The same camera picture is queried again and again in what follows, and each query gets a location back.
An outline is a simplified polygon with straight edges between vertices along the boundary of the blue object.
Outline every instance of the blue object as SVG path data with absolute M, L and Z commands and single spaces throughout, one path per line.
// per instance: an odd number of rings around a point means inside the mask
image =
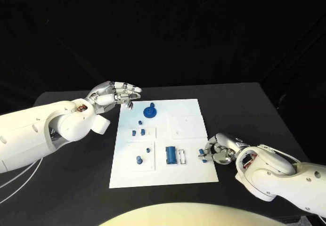
M 145 109 L 145 117 L 153 118 L 156 116 L 155 103 Z
M 166 147 L 166 164 L 176 164 L 175 147 Z
M 205 154 L 202 149 L 200 149 L 200 153 L 201 153 L 201 154 Z M 202 162 L 207 163 L 208 160 L 202 160 Z
M 142 164 L 143 163 L 143 159 L 140 156 L 138 156 L 138 164 Z

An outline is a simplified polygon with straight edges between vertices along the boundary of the black table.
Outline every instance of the black table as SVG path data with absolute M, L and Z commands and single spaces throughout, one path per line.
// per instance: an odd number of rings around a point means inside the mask
M 88 91 L 47 92 L 35 105 L 84 98 Z M 302 161 L 308 157 L 257 83 L 145 88 L 140 100 L 200 101 L 210 138 L 218 132 L 249 144 L 264 143 Z M 112 121 L 104 135 L 90 132 L 44 158 L 39 170 L 15 196 L 0 204 L 2 225 L 97 225 L 125 212 L 159 203 L 201 202 L 231 206 L 283 220 L 308 215 L 288 200 L 256 198 L 236 180 L 236 165 L 215 164 L 220 182 L 109 189 L 120 107 L 103 116 Z M 0 200 L 31 172 L 2 188 Z M 2 183 L 22 172 L 0 175 Z

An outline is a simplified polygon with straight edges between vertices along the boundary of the robotic hand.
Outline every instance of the robotic hand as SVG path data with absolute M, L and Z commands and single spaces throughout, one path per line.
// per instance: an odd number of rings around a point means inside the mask
M 236 179 L 257 198 L 270 202 L 279 195 L 302 210 L 326 217 L 326 166 L 301 162 L 267 145 L 250 146 L 223 133 L 210 139 L 200 159 L 223 165 L 236 161 Z
M 0 116 L 0 173 L 15 170 L 65 144 L 81 140 L 90 130 L 104 134 L 110 125 L 99 114 L 117 104 L 133 109 L 142 89 L 123 82 L 100 84 L 86 99 L 61 101 Z

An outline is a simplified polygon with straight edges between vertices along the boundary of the small blue block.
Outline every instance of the small blue block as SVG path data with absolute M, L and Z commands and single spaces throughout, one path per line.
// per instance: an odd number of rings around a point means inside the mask
M 143 159 L 140 156 L 138 156 L 138 164 L 142 164 L 143 163 Z
M 200 149 L 200 153 L 201 153 L 201 154 L 205 154 L 202 149 Z M 207 163 L 208 160 L 202 160 L 202 162 Z

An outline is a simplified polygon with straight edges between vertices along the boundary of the white paper sheet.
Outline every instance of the white paper sheet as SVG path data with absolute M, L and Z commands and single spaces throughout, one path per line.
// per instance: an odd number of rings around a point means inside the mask
M 151 103 L 155 103 L 158 114 L 148 119 L 143 110 Z M 132 131 L 140 129 L 152 133 L 136 139 Z M 204 163 L 198 159 L 207 141 L 197 99 L 138 101 L 132 111 L 122 106 L 110 188 L 218 182 L 214 162 Z M 146 146 L 151 145 L 153 152 L 148 153 Z M 166 164 L 168 146 L 176 148 L 178 164 Z M 181 164 L 181 149 L 185 150 L 187 164 Z

